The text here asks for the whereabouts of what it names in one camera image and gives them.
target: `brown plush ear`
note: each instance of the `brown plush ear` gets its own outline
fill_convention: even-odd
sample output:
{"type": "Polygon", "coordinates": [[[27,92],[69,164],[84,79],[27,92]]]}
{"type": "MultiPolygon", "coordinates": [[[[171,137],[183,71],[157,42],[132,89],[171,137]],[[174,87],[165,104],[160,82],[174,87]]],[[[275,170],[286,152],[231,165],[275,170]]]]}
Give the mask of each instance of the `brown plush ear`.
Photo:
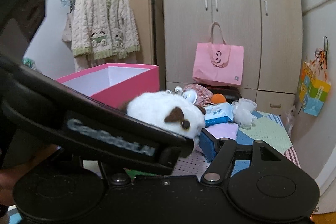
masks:
{"type": "Polygon", "coordinates": [[[121,112],[124,112],[125,114],[127,114],[127,107],[128,107],[128,104],[129,104],[131,101],[132,101],[132,100],[123,103],[120,107],[118,107],[118,109],[119,109],[121,112]]]}
{"type": "Polygon", "coordinates": [[[183,121],[184,119],[184,114],[182,109],[179,107],[175,107],[169,115],[165,118],[165,122],[179,122],[183,121]]]}
{"type": "Polygon", "coordinates": [[[205,115],[207,114],[207,111],[205,110],[204,107],[200,106],[200,105],[196,105],[196,107],[198,107],[198,109],[205,115]]]}

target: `pink box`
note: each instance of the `pink box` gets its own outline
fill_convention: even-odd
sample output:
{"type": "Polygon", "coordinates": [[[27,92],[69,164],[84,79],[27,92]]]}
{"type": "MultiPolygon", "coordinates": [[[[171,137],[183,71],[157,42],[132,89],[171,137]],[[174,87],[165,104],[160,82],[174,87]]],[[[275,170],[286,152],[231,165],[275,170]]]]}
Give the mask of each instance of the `pink box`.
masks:
{"type": "Polygon", "coordinates": [[[57,81],[114,108],[144,92],[160,89],[159,67],[152,65],[108,63],[57,81]]]}

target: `white stuffed animal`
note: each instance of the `white stuffed animal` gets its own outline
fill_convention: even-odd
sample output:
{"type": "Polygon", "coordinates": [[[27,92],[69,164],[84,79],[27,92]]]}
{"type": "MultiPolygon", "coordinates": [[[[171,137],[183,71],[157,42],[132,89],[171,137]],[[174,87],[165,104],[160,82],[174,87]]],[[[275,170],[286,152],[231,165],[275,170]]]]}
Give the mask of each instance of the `white stuffed animal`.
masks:
{"type": "Polygon", "coordinates": [[[181,95],[165,91],[144,93],[122,108],[127,115],[167,131],[189,137],[194,147],[205,128],[205,109],[195,106],[181,95]]]}

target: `orange ball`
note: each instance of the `orange ball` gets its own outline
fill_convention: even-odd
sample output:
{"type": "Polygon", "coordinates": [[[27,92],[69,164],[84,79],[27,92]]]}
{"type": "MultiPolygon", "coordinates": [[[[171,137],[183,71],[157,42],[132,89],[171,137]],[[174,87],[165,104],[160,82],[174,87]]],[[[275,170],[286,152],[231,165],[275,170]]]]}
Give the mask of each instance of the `orange ball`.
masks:
{"type": "Polygon", "coordinates": [[[224,95],[217,93],[211,97],[211,103],[213,104],[226,103],[226,98],[224,97],[224,95]]]}

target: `black suitcase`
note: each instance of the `black suitcase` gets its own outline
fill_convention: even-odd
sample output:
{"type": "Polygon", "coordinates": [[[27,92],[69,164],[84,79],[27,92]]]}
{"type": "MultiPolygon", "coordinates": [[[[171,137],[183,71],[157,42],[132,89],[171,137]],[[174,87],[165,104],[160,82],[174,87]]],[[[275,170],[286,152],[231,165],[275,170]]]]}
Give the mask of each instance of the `black suitcase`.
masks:
{"type": "Polygon", "coordinates": [[[213,94],[221,94],[224,95],[226,101],[230,104],[234,101],[238,101],[242,96],[240,95],[240,92],[238,88],[234,86],[212,86],[212,85],[203,85],[203,87],[210,90],[213,94]]]}

